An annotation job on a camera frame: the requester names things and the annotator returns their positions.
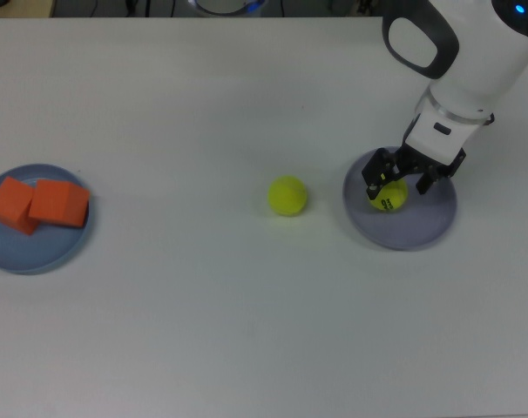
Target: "white table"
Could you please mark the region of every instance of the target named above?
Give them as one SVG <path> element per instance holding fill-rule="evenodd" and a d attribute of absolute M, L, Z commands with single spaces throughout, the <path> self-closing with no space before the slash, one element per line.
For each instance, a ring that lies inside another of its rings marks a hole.
<path fill-rule="evenodd" d="M 0 21 L 0 172 L 66 167 L 97 215 L 69 264 L 0 272 L 0 418 L 528 414 L 528 69 L 448 236 L 383 250 L 342 181 L 428 80 L 380 23 Z"/>

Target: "yellow tennis ball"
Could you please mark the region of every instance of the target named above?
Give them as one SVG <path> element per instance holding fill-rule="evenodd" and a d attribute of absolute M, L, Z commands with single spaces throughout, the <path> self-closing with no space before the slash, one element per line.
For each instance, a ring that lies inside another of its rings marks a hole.
<path fill-rule="evenodd" d="M 267 202 L 277 214 L 295 216 L 307 204 L 307 189 L 296 177 L 279 177 L 267 191 Z"/>
<path fill-rule="evenodd" d="M 378 196 L 376 196 L 376 199 L 370 200 L 367 198 L 367 200 L 376 209 L 385 212 L 392 212 L 405 203 L 407 196 L 407 184 L 404 179 L 399 179 L 385 185 L 380 190 L 380 193 L 378 193 Z"/>

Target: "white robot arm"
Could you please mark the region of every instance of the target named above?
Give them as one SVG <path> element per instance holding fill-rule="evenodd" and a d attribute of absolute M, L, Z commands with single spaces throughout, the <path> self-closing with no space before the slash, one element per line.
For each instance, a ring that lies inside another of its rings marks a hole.
<path fill-rule="evenodd" d="M 259 16 L 267 0 L 189 0 L 202 16 Z"/>
<path fill-rule="evenodd" d="M 402 57 L 390 42 L 406 19 L 437 47 L 426 67 Z M 492 116 L 498 99 L 528 65 L 528 0 L 390 0 L 382 21 L 394 57 L 431 78 L 416 115 L 394 153 L 381 148 L 362 171 L 374 199 L 390 181 L 422 173 L 421 194 L 451 177 L 465 158 L 465 141 Z"/>

